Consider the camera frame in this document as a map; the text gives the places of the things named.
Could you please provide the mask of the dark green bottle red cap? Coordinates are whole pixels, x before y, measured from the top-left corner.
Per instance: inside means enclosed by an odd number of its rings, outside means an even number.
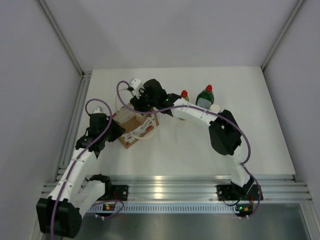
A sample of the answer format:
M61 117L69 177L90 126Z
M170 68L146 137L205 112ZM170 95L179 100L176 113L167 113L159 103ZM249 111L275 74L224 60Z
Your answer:
M206 88L201 91L196 98L195 104L198 107L204 109L210 109L211 105L215 102L215 97L213 93L213 87L211 84L207 85Z

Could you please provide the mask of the yellow bottle red cap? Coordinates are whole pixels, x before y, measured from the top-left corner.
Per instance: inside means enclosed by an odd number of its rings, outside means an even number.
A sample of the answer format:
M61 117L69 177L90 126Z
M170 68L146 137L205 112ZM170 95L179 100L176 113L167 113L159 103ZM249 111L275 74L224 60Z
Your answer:
M182 90L181 94L180 94L182 99L185 99L187 102L189 102L189 96L188 96L188 92L186 90ZM186 107L182 107L181 109L184 111L187 111L189 108L189 106L187 105Z

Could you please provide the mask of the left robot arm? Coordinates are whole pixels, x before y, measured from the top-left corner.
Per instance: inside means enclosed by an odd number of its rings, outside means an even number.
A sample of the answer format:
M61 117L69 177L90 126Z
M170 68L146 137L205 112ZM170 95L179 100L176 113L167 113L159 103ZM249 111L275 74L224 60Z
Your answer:
M46 198L40 198L36 212L40 231L52 238L75 238L87 211L97 201L116 200L110 177L88 171L98 160L106 142L114 142L125 129L96 108L89 114L89 127L75 145L62 178Z

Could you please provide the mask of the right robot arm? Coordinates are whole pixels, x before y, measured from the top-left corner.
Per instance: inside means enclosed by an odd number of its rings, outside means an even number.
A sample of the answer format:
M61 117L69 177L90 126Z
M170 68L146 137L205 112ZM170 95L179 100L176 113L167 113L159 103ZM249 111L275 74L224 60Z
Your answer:
M178 94L167 93L156 79L142 82L133 78L128 89L133 92L130 103L135 113L162 113L208 130L210 144L224 157L231 176L231 183L219 188L219 200L263 199L261 186L245 166L251 156L249 140L229 110L214 112L190 103Z

